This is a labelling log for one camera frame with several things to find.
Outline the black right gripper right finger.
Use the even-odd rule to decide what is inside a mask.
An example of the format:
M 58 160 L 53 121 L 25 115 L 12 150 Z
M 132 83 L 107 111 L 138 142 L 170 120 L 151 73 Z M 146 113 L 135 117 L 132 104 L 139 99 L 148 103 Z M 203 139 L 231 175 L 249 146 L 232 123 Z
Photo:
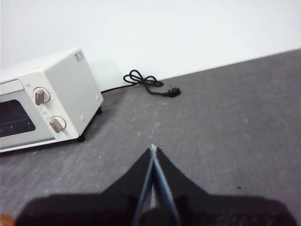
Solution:
M 182 226 L 295 226 L 280 201 L 262 196 L 210 194 L 186 177 L 158 147 L 154 170 L 163 206 Z

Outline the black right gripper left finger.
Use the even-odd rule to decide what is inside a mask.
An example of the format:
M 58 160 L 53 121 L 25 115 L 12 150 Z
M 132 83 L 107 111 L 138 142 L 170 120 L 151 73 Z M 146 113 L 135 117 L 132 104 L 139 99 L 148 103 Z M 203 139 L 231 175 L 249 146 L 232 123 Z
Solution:
M 130 169 L 100 193 L 53 194 L 28 202 L 17 226 L 130 226 L 147 199 L 152 156 L 147 149 Z

